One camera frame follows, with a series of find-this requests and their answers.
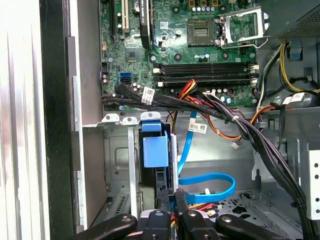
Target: black wire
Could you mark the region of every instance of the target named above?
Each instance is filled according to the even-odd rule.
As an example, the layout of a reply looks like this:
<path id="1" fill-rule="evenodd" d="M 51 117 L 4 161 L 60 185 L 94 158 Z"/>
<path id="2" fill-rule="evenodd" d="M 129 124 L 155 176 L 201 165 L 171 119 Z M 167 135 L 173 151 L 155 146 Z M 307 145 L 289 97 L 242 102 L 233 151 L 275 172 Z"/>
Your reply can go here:
<path id="1" fill-rule="evenodd" d="M 125 88 L 123 90 L 123 95 L 132 96 L 132 99 L 137 100 L 141 103 L 141 96 L 136 96 L 128 92 Z M 262 161 L 264 162 L 267 169 L 270 171 L 274 179 L 279 183 L 279 185 L 287 191 L 287 193 L 292 198 L 293 202 L 298 206 L 298 214 L 301 221 L 301 226 L 303 229 L 303 237 L 308 240 L 319 240 L 319 230 L 318 225 L 314 221 L 307 218 L 306 210 L 306 196 L 302 191 L 297 180 L 293 176 L 287 162 L 280 154 L 276 146 L 270 142 L 257 128 L 255 128 L 250 122 L 242 117 L 234 118 L 235 114 L 219 99 L 209 99 L 201 92 L 196 92 L 200 98 L 205 101 L 212 103 L 216 109 L 211 109 L 208 106 L 192 104 L 183 100 L 178 100 L 176 98 L 154 94 L 154 101 L 158 106 L 168 106 L 170 108 L 177 108 L 183 105 L 184 107 L 190 108 L 192 111 L 196 111 L 202 114 L 208 114 L 210 116 L 219 116 L 220 119 L 229 120 L 236 124 L 239 128 L 242 138 L 249 140 L 252 147 L 260 154 Z"/>

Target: gray metal panel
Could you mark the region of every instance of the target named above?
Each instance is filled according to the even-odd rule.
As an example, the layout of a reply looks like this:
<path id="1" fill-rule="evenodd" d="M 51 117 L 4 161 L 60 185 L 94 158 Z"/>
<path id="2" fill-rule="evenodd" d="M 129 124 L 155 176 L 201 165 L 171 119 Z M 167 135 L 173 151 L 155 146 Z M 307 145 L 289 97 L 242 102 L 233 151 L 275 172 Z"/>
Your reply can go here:
<path id="1" fill-rule="evenodd" d="M 82 123 L 102 119 L 99 1 L 77 0 Z"/>
<path id="2" fill-rule="evenodd" d="M 278 45 L 281 42 L 279 38 L 284 33 L 295 28 L 297 21 L 319 6 L 316 0 L 256 0 L 256 4 L 269 14 L 270 27 L 265 34 L 271 35 L 271 41 L 265 48 Z M 317 40 L 306 39 L 303 43 L 305 46 L 312 46 Z"/>
<path id="3" fill-rule="evenodd" d="M 48 240 L 39 1 L 1 1 L 0 22 L 0 234 Z"/>
<path id="4" fill-rule="evenodd" d="M 83 131 L 85 191 L 88 226 L 107 199 L 103 129 Z"/>

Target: green circuit board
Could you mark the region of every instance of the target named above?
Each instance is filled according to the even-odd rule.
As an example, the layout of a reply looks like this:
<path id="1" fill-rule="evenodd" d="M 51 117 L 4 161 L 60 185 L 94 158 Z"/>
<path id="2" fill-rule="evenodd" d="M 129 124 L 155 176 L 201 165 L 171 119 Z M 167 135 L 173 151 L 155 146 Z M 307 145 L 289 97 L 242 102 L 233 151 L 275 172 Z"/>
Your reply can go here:
<path id="1" fill-rule="evenodd" d="M 120 73 L 131 73 L 132 84 L 148 86 L 156 89 L 157 93 L 174 96 L 180 89 L 159 88 L 154 82 L 153 64 L 198 64 L 200 55 L 209 55 L 206 59 L 208 63 L 256 63 L 256 50 L 248 47 L 243 52 L 241 48 L 222 49 L 218 46 L 190 46 L 188 39 L 188 29 L 193 21 L 212 20 L 223 13 L 231 13 L 241 10 L 237 4 L 230 3 L 229 0 L 220 0 L 219 6 L 209 11 L 196 11 L 189 7 L 188 0 L 180 3 L 180 0 L 153 0 L 153 47 L 151 50 L 143 48 L 140 34 L 140 17 L 135 13 L 134 4 L 136 0 L 127 0 L 129 8 L 129 31 L 124 33 L 121 29 L 116 29 L 117 38 L 114 41 L 110 37 L 113 20 L 116 25 L 123 24 L 121 18 L 111 19 L 110 0 L 100 3 L 100 29 L 101 29 L 101 62 L 110 66 L 108 79 L 102 82 L 102 93 L 114 93 L 114 87 L 119 83 Z M 122 0 L 115 0 L 115 15 L 122 12 Z M 246 17 L 234 17 L 230 27 L 233 39 L 240 36 L 252 36 L 255 32 L 255 20 L 253 15 Z M 180 54 L 180 60 L 176 61 L 175 55 Z M 216 95 L 223 99 L 232 99 L 226 102 L 229 106 L 254 106 L 256 105 L 253 89 L 255 84 L 201 87 L 203 92 L 216 89 Z"/>

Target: black cable bundle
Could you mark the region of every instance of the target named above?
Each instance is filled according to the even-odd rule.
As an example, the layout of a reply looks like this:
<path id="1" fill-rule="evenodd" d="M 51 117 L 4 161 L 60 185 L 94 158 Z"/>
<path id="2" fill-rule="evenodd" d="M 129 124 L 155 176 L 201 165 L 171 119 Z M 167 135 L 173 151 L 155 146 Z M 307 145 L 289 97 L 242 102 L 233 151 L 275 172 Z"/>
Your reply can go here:
<path id="1" fill-rule="evenodd" d="M 320 234 L 317 222 L 307 218 L 306 196 L 300 185 L 293 176 L 288 164 L 279 152 L 276 146 L 270 142 L 254 125 L 246 119 L 235 115 L 220 99 L 217 97 L 208 98 L 201 92 L 196 91 L 193 94 L 198 95 L 203 101 L 210 103 L 215 107 L 212 109 L 207 105 L 197 105 L 190 102 L 179 100 L 173 97 L 155 93 L 153 96 L 152 105 L 142 104 L 142 96 L 134 93 L 124 84 L 119 84 L 115 87 L 115 92 L 125 96 L 128 99 L 128 105 L 139 105 L 141 109 L 148 109 L 150 107 L 161 109 L 175 109 L 194 111 L 201 114 L 208 114 L 210 116 L 226 120 L 238 126 L 243 139 L 250 141 L 253 148 L 260 154 L 263 163 L 280 184 L 286 190 L 293 200 L 292 206 L 297 208 L 298 214 L 303 229 L 303 239 L 305 240 L 319 240 Z"/>

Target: ram slot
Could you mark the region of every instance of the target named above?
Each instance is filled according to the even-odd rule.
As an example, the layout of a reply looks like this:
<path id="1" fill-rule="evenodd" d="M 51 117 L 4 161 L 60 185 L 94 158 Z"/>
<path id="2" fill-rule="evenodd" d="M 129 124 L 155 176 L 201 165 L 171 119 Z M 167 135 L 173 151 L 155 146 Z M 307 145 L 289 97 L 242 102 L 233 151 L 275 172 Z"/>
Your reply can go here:
<path id="1" fill-rule="evenodd" d="M 161 76 L 155 77 L 154 81 L 160 88 L 183 87 L 194 79 L 200 87 L 215 87 L 229 85 L 248 85 L 255 79 L 252 75 L 226 75 L 226 76 Z"/>
<path id="2" fill-rule="evenodd" d="M 247 63 L 202 63 L 202 64 L 159 64 L 154 72 L 167 76 L 180 76 L 192 74 L 228 74 L 247 73 L 250 69 Z"/>

